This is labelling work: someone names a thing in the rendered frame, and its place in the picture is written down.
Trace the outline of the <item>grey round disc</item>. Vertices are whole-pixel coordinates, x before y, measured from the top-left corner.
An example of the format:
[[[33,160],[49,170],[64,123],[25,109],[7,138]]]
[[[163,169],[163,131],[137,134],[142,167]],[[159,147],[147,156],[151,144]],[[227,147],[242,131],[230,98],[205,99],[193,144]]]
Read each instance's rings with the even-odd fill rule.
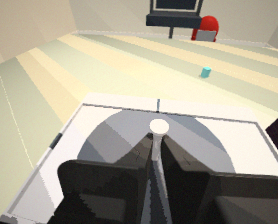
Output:
[[[151,133],[150,123],[155,119],[166,121],[167,135],[205,166],[216,172],[236,173],[222,142],[192,116],[130,109],[98,124],[81,147],[77,160],[118,161]],[[165,184],[160,148],[158,160],[151,160],[141,224],[173,224]]]

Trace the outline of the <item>small teal block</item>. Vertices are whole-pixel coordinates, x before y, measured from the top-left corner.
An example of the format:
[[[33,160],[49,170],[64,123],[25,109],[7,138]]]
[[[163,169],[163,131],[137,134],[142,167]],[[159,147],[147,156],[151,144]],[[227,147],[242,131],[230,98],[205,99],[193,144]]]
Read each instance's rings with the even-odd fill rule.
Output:
[[[202,73],[201,73],[201,77],[204,78],[204,79],[209,78],[210,71],[211,71],[211,68],[204,67],[203,70],[202,70]]]

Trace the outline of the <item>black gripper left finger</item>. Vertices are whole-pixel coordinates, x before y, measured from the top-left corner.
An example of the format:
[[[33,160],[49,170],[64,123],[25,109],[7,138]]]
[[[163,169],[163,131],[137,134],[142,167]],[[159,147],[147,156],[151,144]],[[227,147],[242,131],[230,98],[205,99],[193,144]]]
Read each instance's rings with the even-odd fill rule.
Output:
[[[68,192],[123,199],[127,224],[141,224],[153,148],[153,133],[118,161],[99,162],[71,159],[58,165],[63,197]]]

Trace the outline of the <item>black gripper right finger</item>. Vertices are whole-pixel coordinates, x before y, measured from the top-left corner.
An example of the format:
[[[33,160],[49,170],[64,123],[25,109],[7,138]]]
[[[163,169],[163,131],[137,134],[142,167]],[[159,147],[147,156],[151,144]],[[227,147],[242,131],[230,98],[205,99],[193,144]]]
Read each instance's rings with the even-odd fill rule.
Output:
[[[173,224],[203,224],[216,196],[278,200],[278,176],[216,172],[167,134],[161,161]]]

